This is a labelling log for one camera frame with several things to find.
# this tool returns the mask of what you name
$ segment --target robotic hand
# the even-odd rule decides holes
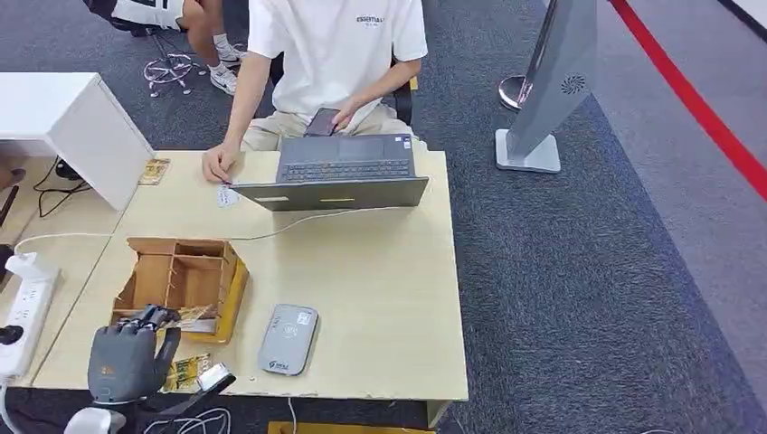
[[[180,319],[173,309],[147,305],[131,318],[97,330],[88,365],[93,406],[78,411],[64,433],[132,432],[137,402],[163,386],[181,342],[181,329],[169,327],[155,355],[157,329]]]
[[[157,329],[180,319],[174,310],[147,305],[141,313],[97,330],[88,365],[94,403],[110,406],[157,393],[181,342],[181,329],[168,328],[155,356]]]

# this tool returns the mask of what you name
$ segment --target fan vent logo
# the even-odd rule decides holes
[[[582,75],[571,75],[562,82],[562,93],[565,95],[575,95],[586,89],[586,79]]]

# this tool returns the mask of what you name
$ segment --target person's hand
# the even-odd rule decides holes
[[[232,179],[227,170],[237,160],[239,149],[222,143],[214,146],[203,154],[203,176],[212,183],[231,183]]]
[[[352,118],[355,116],[357,110],[359,110],[363,105],[364,104],[361,103],[361,101],[359,101],[359,99],[355,96],[347,99],[344,105],[341,107],[341,111],[339,111],[338,114],[333,117],[333,125],[336,126],[333,128],[333,130],[340,131],[348,127],[349,122],[352,121]]]

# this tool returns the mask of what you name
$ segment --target laptop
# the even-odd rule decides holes
[[[275,183],[231,188],[272,211],[308,211],[416,206],[428,182],[399,134],[284,139]]]

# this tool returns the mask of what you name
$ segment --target power strip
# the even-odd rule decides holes
[[[0,377],[8,378],[24,375],[29,369],[51,304],[59,268],[45,264],[37,253],[13,256],[5,263],[5,268],[22,278],[5,320],[7,326],[22,328],[21,338],[12,344],[0,344]]]

